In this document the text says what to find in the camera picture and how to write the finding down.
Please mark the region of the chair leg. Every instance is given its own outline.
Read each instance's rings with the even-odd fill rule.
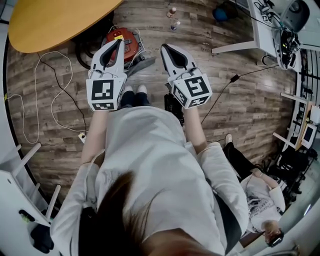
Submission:
[[[21,149],[21,145],[19,144],[18,146],[16,146],[15,148],[13,148],[12,150],[10,150],[9,152],[7,152],[6,155],[4,155],[1,159],[0,159],[0,163],[5,162],[7,157],[11,157],[13,155],[14,152],[18,152]]]
[[[37,191],[39,190],[40,188],[40,183],[37,183],[30,195],[30,200],[32,203],[35,203],[34,200],[36,199],[36,194],[37,194]]]
[[[50,222],[50,217],[52,214],[52,211],[54,209],[58,194],[60,192],[61,186],[60,185],[56,185],[55,190],[53,192],[52,198],[50,200],[50,204],[48,206],[48,209],[46,210],[46,214],[45,214],[45,218],[47,219],[48,222]]]
[[[13,170],[12,176],[16,177],[25,164],[30,160],[30,158],[40,149],[41,144],[37,143],[25,156],[21,159],[19,165]]]

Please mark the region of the black cable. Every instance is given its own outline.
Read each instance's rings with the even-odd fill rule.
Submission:
[[[312,58],[312,50],[310,50],[310,55],[311,55],[311,75],[314,75],[314,61]],[[311,100],[312,100],[312,94],[314,94],[314,79],[312,78],[311,80]]]
[[[318,56],[317,56],[316,50],[315,50],[315,61],[316,61],[316,76],[318,77]],[[318,98],[318,81],[319,81],[319,79],[316,80],[315,105],[317,105],[317,98]]]
[[[249,73],[245,73],[245,74],[239,75],[239,78],[243,77],[245,75],[251,74],[251,73],[255,73],[255,72],[259,72],[259,71],[263,71],[263,70],[267,70],[267,69],[272,69],[272,68],[275,68],[275,67],[278,67],[278,66],[279,65],[277,64],[277,65],[269,66],[269,67],[266,67],[266,68],[263,68],[263,69],[260,69],[260,70],[252,71],[252,72],[249,72]]]
[[[225,140],[225,139],[226,139],[226,138],[222,138],[222,139],[219,139],[219,140],[214,141],[214,142],[220,142],[220,141],[223,141],[223,140]]]
[[[234,77],[231,78],[230,82],[222,89],[222,91],[220,92],[218,98],[216,98],[215,102],[213,103],[212,107],[209,109],[208,113],[204,116],[204,118],[201,121],[201,124],[205,121],[205,119],[207,118],[207,116],[210,114],[211,110],[214,108],[214,106],[216,105],[217,101],[219,100],[220,96],[222,95],[222,93],[224,92],[224,90],[227,88],[228,85],[230,85],[231,83],[234,83],[235,81],[237,81],[240,77],[243,77],[245,75],[251,74],[251,73],[255,73],[255,72],[259,72],[259,71],[263,71],[263,70],[267,70],[267,69],[271,69],[271,68],[275,68],[279,66],[278,64],[275,66],[269,66],[260,70],[256,70],[256,71],[252,71],[246,74],[242,74],[242,75],[235,75]]]
[[[306,59],[306,74],[307,74],[307,76],[306,76],[305,99],[307,99],[308,98],[308,85],[309,85],[309,83],[308,83],[309,64],[308,64],[308,51],[307,50],[305,50],[305,59]]]
[[[269,28],[276,29],[276,30],[280,30],[279,27],[277,27],[277,26],[269,26],[268,24],[262,22],[261,20],[258,20],[258,19],[256,19],[256,18],[252,17],[251,15],[249,15],[248,13],[246,13],[246,12],[245,12],[244,10],[242,10],[241,7],[237,4],[237,0],[234,0],[234,3],[235,3],[235,6],[236,6],[239,10],[241,10],[245,15],[249,16],[251,19],[253,19],[253,20],[257,21],[257,22],[260,22],[261,24],[264,24],[264,25],[266,25],[266,26],[269,27]]]
[[[262,11],[261,11],[261,7],[263,6],[263,4],[260,2],[254,2],[254,5],[255,5],[255,7],[257,7],[258,8],[258,10],[262,13]],[[282,23],[281,23],[281,21],[279,20],[280,18],[277,16],[277,14],[275,13],[275,12],[270,12],[270,14],[271,14],[271,17],[272,18],[274,18],[278,23],[279,23],[279,25],[280,25],[280,27],[283,29],[284,28],[284,26],[282,25]]]
[[[49,68],[51,68],[51,69],[54,71],[55,80],[56,80],[58,86],[60,87],[60,89],[61,89],[62,91],[64,91],[66,94],[69,95],[69,97],[73,100],[73,103],[74,103],[74,105],[76,106],[76,108],[81,112],[82,118],[83,118],[83,122],[84,122],[84,130],[85,130],[84,136],[86,136],[86,134],[87,134],[87,124],[86,124],[86,120],[85,120],[85,114],[84,114],[84,113],[82,112],[82,110],[78,107],[78,104],[76,103],[75,99],[74,99],[64,88],[62,88],[61,85],[59,84],[56,70],[55,70],[52,66],[50,66],[48,63],[42,61],[38,52],[37,52],[36,54],[38,55],[39,60],[40,60],[41,63],[47,65]]]
[[[220,92],[218,98],[216,98],[215,102],[213,103],[212,107],[210,108],[210,110],[208,111],[208,113],[206,113],[205,117],[202,119],[201,124],[205,121],[205,119],[207,118],[207,116],[210,114],[211,110],[214,108],[215,104],[217,103],[217,101],[219,100],[220,96],[222,95],[222,93],[224,92],[224,90],[227,88],[228,85],[231,84],[231,81],[222,89],[222,91]]]

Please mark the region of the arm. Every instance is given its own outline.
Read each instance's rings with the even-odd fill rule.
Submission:
[[[268,175],[262,173],[260,170],[258,169],[253,169],[255,170],[253,175],[256,176],[257,178],[260,178],[262,180],[264,180],[265,183],[267,183],[267,185],[271,188],[274,189],[276,187],[279,187],[278,182],[276,182],[273,178],[269,177]]]
[[[109,111],[95,111],[82,149],[81,164],[89,163],[106,147]]]
[[[196,106],[184,110],[184,125],[187,141],[192,143],[195,152],[199,154],[207,147],[207,139]]]
[[[264,180],[264,182],[267,183],[267,185],[271,188],[269,194],[275,206],[277,206],[278,208],[280,208],[282,212],[284,212],[286,210],[286,203],[278,182],[276,182],[273,178],[269,177],[268,175],[262,173],[260,170],[254,170],[256,171],[253,173],[253,175]]]

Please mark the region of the blue object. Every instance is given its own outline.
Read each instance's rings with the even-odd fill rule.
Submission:
[[[212,11],[212,15],[217,22],[225,22],[228,20],[225,10],[219,7]]]

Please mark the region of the black equipment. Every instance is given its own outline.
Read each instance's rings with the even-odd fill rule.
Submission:
[[[275,247],[276,245],[280,244],[282,240],[284,239],[284,232],[280,229],[281,233],[275,236],[269,243],[269,247]]]

